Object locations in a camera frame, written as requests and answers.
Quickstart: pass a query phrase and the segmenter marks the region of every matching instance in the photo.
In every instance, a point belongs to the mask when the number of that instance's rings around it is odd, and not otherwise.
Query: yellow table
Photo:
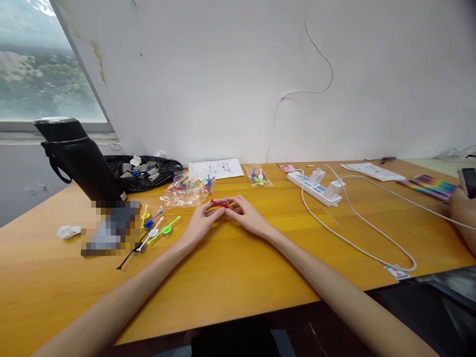
[[[339,175],[349,175],[337,162]],[[309,174],[314,168],[297,164]],[[274,187],[250,188],[246,177],[218,180],[215,197],[242,194],[289,238],[341,272],[361,289],[397,281],[381,264],[325,230],[305,209],[300,189],[277,165],[262,165]],[[455,182],[455,178],[395,161],[385,165],[407,177],[418,173]],[[328,174],[324,184],[334,180]],[[455,229],[445,220],[359,179],[347,179],[354,207],[399,242],[418,261],[412,276],[474,265]],[[384,186],[432,210],[445,204],[400,186]],[[129,200],[149,204],[156,212],[165,188],[131,194]],[[307,196],[313,212],[331,228],[368,252],[403,267],[410,261],[388,240],[360,221],[346,203],[327,208]],[[140,271],[174,244],[193,209],[165,212],[163,224],[177,215],[175,233],[132,256],[122,271],[123,256],[80,256],[79,237],[56,237],[66,224],[93,227],[99,220],[86,195],[75,184],[0,229],[0,356],[26,356],[104,294]],[[197,249],[150,297],[116,343],[151,338],[199,326],[255,315],[318,300],[301,275],[262,239],[223,217]]]

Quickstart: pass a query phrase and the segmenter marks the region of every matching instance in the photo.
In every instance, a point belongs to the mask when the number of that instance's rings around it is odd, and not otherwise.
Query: black thermos
[[[66,183],[71,183],[72,179],[76,181],[91,201],[98,203],[97,206],[126,199],[127,195],[119,188],[98,145],[88,137],[78,120],[42,118],[34,124],[47,140],[41,146],[60,179]],[[63,177],[58,168],[70,178]]]

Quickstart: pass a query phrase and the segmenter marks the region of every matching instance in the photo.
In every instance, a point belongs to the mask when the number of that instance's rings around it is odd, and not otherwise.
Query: window
[[[48,0],[0,0],[0,130],[74,117],[112,131]]]

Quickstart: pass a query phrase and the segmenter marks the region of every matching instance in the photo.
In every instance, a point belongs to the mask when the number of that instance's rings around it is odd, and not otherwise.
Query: white power strip
[[[327,197],[324,197],[322,194],[326,191],[326,188],[323,185],[319,183],[315,185],[311,185],[310,183],[306,182],[308,177],[304,175],[302,175],[301,179],[300,177],[301,177],[301,173],[299,172],[293,172],[287,175],[288,180],[291,181],[292,183],[295,183],[297,186],[302,187],[302,185],[304,184],[304,191],[306,191],[312,197],[324,203],[327,207],[331,207],[331,206],[337,207],[337,204],[342,200],[342,197],[339,195],[334,195],[330,199]]]

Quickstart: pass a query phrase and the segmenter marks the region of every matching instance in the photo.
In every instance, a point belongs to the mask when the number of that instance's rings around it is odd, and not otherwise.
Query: crumpled tissue
[[[142,163],[142,159],[139,155],[135,154],[134,157],[129,161],[132,166],[137,167]]]
[[[81,233],[81,227],[80,226],[61,226],[58,229],[58,232],[56,235],[61,238],[61,239],[70,239],[71,237],[80,234]]]

